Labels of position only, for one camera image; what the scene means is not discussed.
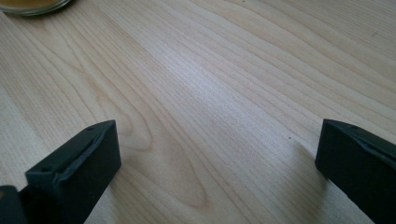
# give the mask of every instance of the wooden table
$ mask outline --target wooden table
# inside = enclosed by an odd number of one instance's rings
[[[325,118],[396,142],[392,0],[76,0],[0,53],[0,185],[115,119],[86,223],[371,223],[314,159]]]

